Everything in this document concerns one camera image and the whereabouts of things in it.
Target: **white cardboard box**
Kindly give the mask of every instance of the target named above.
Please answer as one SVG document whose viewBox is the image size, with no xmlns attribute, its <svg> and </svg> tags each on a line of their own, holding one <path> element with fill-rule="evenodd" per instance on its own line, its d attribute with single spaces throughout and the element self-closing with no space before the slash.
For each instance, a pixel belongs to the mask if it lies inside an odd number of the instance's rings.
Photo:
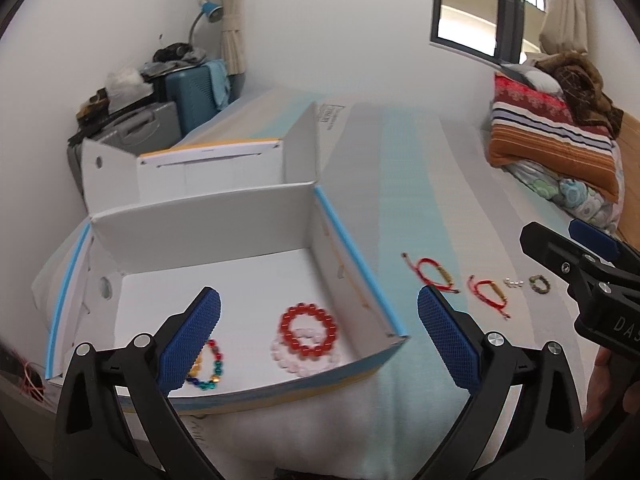
<svg viewBox="0 0 640 480">
<path fill-rule="evenodd" d="M 224 373 L 215 390 L 186 383 L 173 391 L 179 412 L 268 406 L 374 373 L 407 336 L 316 184 L 317 144 L 314 107 L 282 140 L 140 158 L 86 142 L 90 218 L 58 273 L 47 379 L 64 380 L 82 342 L 120 348 L 139 333 L 155 333 L 204 286 L 222 300 L 212 337 L 224 354 Z M 339 361 L 307 362 L 325 371 L 299 378 L 278 366 L 271 345 L 280 316 L 301 302 L 334 316 Z M 313 322 L 300 317 L 293 327 Z M 211 366 L 207 353 L 203 379 Z M 130 406 L 126 388 L 118 393 Z"/>
</svg>

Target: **black window frame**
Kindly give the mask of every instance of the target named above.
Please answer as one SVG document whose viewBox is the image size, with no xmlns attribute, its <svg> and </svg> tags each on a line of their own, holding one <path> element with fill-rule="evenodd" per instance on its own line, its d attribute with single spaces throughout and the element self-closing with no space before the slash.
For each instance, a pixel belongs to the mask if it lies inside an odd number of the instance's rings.
<svg viewBox="0 0 640 480">
<path fill-rule="evenodd" d="M 496 65 L 500 65 L 502 62 L 519 63 L 524 39 L 524 9 L 524 0 L 498 0 L 498 15 L 495 22 L 495 52 L 493 56 L 490 56 L 470 46 L 438 36 L 442 0 L 433 0 L 431 42 L 480 57 Z"/>
</svg>

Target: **window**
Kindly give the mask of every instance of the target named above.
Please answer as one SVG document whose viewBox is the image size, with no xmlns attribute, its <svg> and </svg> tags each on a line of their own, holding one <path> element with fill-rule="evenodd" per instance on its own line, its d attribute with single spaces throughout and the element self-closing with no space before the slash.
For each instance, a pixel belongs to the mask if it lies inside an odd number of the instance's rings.
<svg viewBox="0 0 640 480">
<path fill-rule="evenodd" d="M 540 52 L 548 0 L 434 0 L 432 41 L 484 59 L 524 62 Z"/>
</svg>

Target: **gray suitcase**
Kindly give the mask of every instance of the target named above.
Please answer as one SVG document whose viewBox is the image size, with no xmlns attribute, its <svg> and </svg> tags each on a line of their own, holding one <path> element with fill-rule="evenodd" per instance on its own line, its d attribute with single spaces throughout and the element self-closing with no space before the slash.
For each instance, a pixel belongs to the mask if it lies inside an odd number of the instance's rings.
<svg viewBox="0 0 640 480">
<path fill-rule="evenodd" d="M 133 155 L 165 150 L 182 139 L 174 102 L 154 103 L 117 118 L 91 140 L 103 142 Z M 69 168 L 82 190 L 82 144 L 66 150 Z"/>
</svg>

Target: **beige curtain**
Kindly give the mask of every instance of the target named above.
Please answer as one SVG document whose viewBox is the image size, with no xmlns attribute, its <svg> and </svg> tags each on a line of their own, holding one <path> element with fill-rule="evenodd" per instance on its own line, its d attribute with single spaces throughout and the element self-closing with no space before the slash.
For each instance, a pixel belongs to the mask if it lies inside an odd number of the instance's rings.
<svg viewBox="0 0 640 480">
<path fill-rule="evenodd" d="M 550 0 L 540 32 L 540 48 L 546 54 L 566 50 L 587 52 L 586 0 Z"/>
<path fill-rule="evenodd" d="M 242 0 L 222 0 L 222 59 L 230 75 L 246 70 L 244 43 L 242 41 Z"/>
</svg>

